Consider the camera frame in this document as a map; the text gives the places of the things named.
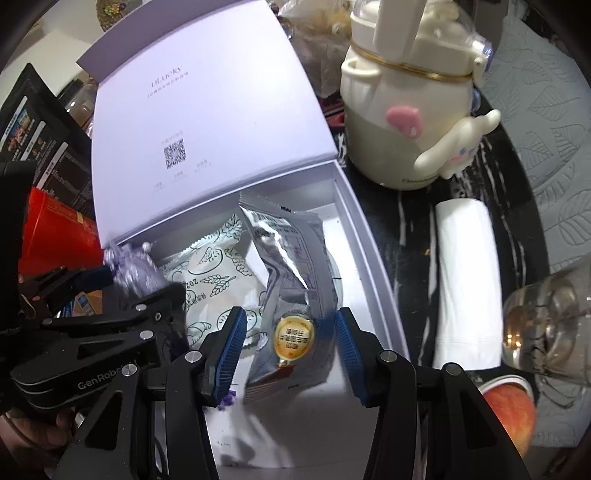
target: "white paper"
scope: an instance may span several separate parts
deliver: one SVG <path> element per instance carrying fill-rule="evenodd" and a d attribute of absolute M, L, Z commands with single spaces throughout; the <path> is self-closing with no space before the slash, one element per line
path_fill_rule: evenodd
<path fill-rule="evenodd" d="M 453 199 L 436 207 L 440 307 L 434 368 L 455 362 L 464 370 L 498 367 L 502 297 L 491 219 L 484 203 Z"/>

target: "food packet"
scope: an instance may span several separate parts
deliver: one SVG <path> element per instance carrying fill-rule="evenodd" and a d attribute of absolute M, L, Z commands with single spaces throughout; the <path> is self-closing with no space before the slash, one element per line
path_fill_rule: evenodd
<path fill-rule="evenodd" d="M 240 210 L 269 272 L 257 352 L 244 402 L 326 380 L 333 358 L 337 295 L 320 218 L 249 192 Z"/>
<path fill-rule="evenodd" d="M 265 287 L 234 248 L 242 232 L 242 222 L 232 215 L 163 267 L 166 280 L 182 282 L 187 289 L 187 340 L 192 349 L 199 348 L 208 333 L 222 329 L 233 306 L 246 311 L 244 346 L 258 340 Z"/>

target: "product packaging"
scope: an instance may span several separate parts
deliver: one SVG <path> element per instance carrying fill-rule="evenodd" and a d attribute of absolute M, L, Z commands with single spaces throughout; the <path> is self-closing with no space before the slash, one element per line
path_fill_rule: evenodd
<path fill-rule="evenodd" d="M 150 257 L 152 245 L 144 242 L 140 248 L 130 244 L 111 245 L 105 250 L 105 265 L 113 274 L 113 283 L 126 297 L 134 294 L 146 297 L 166 286 L 162 272 Z"/>
<path fill-rule="evenodd" d="M 269 272 L 257 353 L 244 401 L 328 376 L 337 294 L 320 218 L 242 192 L 240 209 Z"/>
<path fill-rule="evenodd" d="M 33 186 L 95 219 L 90 138 L 28 63 L 0 109 L 0 161 L 35 160 Z"/>
<path fill-rule="evenodd" d="M 94 221 L 35 188 L 27 207 L 19 273 L 34 277 L 62 266 L 77 270 L 103 264 Z"/>
<path fill-rule="evenodd" d="M 208 333 L 222 329 L 233 306 L 246 311 L 244 346 L 258 340 L 265 287 L 235 248 L 242 234 L 242 222 L 232 215 L 163 267 L 168 281 L 182 282 L 187 289 L 186 326 L 192 349 L 199 348 Z"/>

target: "red cup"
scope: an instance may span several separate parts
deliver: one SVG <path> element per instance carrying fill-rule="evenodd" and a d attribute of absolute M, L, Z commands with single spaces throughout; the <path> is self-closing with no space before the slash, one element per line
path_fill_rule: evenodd
<path fill-rule="evenodd" d="M 96 223 L 39 189 L 31 189 L 18 271 L 34 277 L 58 267 L 103 264 Z"/>

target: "table surface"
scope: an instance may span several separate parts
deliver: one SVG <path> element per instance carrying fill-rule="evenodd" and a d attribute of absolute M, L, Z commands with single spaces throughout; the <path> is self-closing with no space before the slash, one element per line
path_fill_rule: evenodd
<path fill-rule="evenodd" d="M 490 109 L 483 98 L 478 114 Z M 549 275 L 534 196 L 502 126 L 482 140 L 473 164 L 462 174 L 410 192 L 391 190 L 364 177 L 346 158 L 344 128 L 332 126 L 331 130 L 339 147 L 339 161 L 365 212 L 394 289 L 414 364 L 430 366 L 435 350 L 439 312 L 437 203 L 468 197 L 486 204 L 495 234 L 503 301 L 514 290 Z M 493 369 L 486 376 L 495 377 L 507 369 Z"/>

